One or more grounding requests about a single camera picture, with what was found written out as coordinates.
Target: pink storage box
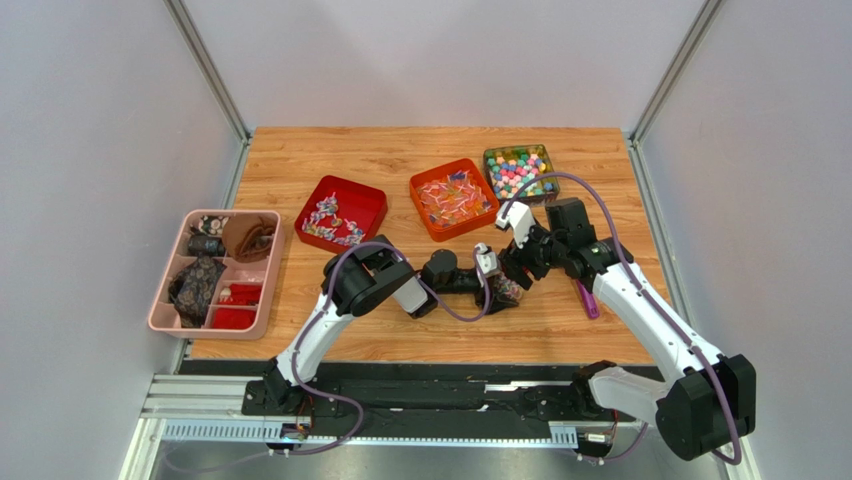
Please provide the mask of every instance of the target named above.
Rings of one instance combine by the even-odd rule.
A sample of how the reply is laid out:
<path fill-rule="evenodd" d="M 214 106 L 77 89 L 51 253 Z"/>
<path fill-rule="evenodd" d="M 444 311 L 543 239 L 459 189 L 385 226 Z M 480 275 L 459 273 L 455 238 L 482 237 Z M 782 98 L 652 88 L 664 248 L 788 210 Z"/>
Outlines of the pink storage box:
<path fill-rule="evenodd" d="M 204 215 L 235 217 L 239 215 L 262 215 L 275 221 L 275 233 L 272 239 L 272 250 L 264 260 L 254 263 L 239 263 L 227 256 L 214 257 L 227 267 L 219 278 L 216 291 L 213 293 L 213 303 L 207 312 L 207 320 L 201 328 L 181 328 L 180 316 L 174 305 L 169 302 L 169 284 L 178 272 L 195 261 L 196 257 L 187 252 L 187 243 L 192 235 L 190 225 L 194 225 Z M 284 235 L 281 231 L 281 216 L 271 210 L 195 210 L 183 219 L 183 226 L 178 233 L 166 273 L 160 281 L 157 297 L 148 316 L 148 326 L 158 332 L 165 332 L 179 338 L 224 338 L 229 340 L 257 340 L 266 333 L 269 321 L 269 310 L 272 307 L 272 297 L 278 281 L 278 268 L 281 266 L 281 255 L 284 251 Z M 219 292 L 225 287 L 237 284 L 260 284 L 260 302 L 256 306 L 217 305 Z M 252 310 L 257 312 L 254 323 L 245 330 L 225 330 L 211 328 L 213 316 L 220 308 L 236 310 Z"/>

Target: table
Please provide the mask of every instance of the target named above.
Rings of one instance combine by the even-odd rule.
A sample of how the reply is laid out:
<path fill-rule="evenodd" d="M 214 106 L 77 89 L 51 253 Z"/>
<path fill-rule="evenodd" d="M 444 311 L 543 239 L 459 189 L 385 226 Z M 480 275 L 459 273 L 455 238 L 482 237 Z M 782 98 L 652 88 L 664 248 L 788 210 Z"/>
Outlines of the table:
<path fill-rule="evenodd" d="M 429 238 L 409 197 L 409 178 L 458 158 L 480 164 L 491 147 L 543 143 L 557 170 L 587 180 L 603 197 L 622 243 L 645 275 L 667 297 L 662 269 L 651 239 L 639 190 L 622 134 L 589 128 L 258 128 L 240 181 L 234 208 L 268 209 L 281 214 L 286 245 L 266 335 L 256 341 L 197 340 L 191 358 L 268 359 L 292 341 L 313 309 L 322 267 L 332 254 L 303 244 L 293 223 L 317 182 L 333 174 L 383 190 L 388 214 L 379 233 L 422 267 L 433 251 L 459 256 L 459 267 L 473 265 L 474 244 L 496 251 L 511 234 L 481 228 L 443 243 Z M 581 187 L 561 180 L 560 198 L 581 198 L 598 237 L 609 236 L 603 215 Z M 534 209 L 545 222 L 542 208 Z M 445 296 L 456 311 L 472 316 L 471 295 Z M 451 362 L 489 364 L 583 364 L 602 359 L 648 364 L 651 358 L 627 327 L 606 308 L 586 317 L 574 282 L 552 271 L 526 292 L 521 306 L 475 323 L 452 319 L 437 309 L 413 320 L 389 299 L 356 319 L 334 344 L 326 360 Z"/>

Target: purple object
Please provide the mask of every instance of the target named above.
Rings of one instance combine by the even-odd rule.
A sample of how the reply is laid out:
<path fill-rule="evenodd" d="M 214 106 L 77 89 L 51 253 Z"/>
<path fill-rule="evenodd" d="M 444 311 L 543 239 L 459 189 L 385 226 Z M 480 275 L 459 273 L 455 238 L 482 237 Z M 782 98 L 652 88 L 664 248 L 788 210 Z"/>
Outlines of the purple object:
<path fill-rule="evenodd" d="M 591 319 L 600 317 L 601 311 L 598 310 L 598 302 L 595 300 L 595 296 L 589 293 L 579 280 L 576 280 L 576 282 L 577 290 L 580 291 L 580 300 L 583 301 L 583 307 L 586 309 L 586 315 Z"/>

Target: red cloth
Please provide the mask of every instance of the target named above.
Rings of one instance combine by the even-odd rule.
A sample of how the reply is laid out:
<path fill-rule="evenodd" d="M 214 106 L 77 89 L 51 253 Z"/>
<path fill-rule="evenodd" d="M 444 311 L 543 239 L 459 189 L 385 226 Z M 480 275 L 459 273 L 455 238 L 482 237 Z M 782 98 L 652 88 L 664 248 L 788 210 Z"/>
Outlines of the red cloth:
<path fill-rule="evenodd" d="M 219 302 L 219 305 L 257 305 L 260 302 L 261 285 L 233 284 L 229 287 L 231 296 Z M 212 328 L 222 330 L 245 330 L 254 323 L 257 314 L 254 310 L 236 308 L 218 308 L 213 315 Z"/>

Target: red box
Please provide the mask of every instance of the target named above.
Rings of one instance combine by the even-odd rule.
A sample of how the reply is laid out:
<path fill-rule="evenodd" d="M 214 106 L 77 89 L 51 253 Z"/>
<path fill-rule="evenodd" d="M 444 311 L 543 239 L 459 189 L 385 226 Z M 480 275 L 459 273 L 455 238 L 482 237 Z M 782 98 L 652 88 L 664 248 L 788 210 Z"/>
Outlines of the red box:
<path fill-rule="evenodd" d="M 343 253 L 349 248 L 302 231 L 302 223 L 317 210 L 317 202 L 331 196 L 332 193 L 337 197 L 338 218 L 357 223 L 358 228 L 364 231 L 362 241 L 366 242 L 375 237 L 379 232 L 379 225 L 388 213 L 388 197 L 385 192 L 344 178 L 326 175 L 322 177 L 299 216 L 296 217 L 296 235 L 299 239 L 303 243 L 334 253 Z M 320 225 L 331 226 L 331 219 L 323 219 Z"/>
<path fill-rule="evenodd" d="M 420 196 L 417 194 L 417 187 L 424 183 L 431 182 L 432 180 L 446 178 L 447 175 L 452 175 L 459 170 L 470 171 L 471 180 L 473 180 L 473 182 L 482 189 L 482 193 L 485 194 L 485 198 L 487 198 L 488 202 L 491 203 L 491 210 L 483 215 L 469 218 L 448 228 L 438 227 L 429 221 L 429 214 L 426 213 L 426 210 L 423 208 L 423 203 L 420 201 Z M 500 203 L 497 201 L 497 196 L 491 191 L 491 187 L 488 185 L 488 182 L 485 181 L 485 177 L 482 176 L 482 172 L 476 168 L 476 165 L 469 158 L 462 158 L 461 160 L 445 163 L 431 170 L 418 173 L 411 177 L 411 181 L 408 182 L 408 190 L 411 195 L 411 201 L 414 202 L 414 207 L 417 209 L 417 213 L 420 214 L 420 219 L 423 220 L 423 224 L 426 225 L 426 231 L 429 232 L 429 236 L 432 237 L 432 240 L 435 240 L 436 242 L 443 242 L 463 233 L 476 230 L 477 228 L 494 224 L 497 220 L 497 210 L 500 209 Z"/>

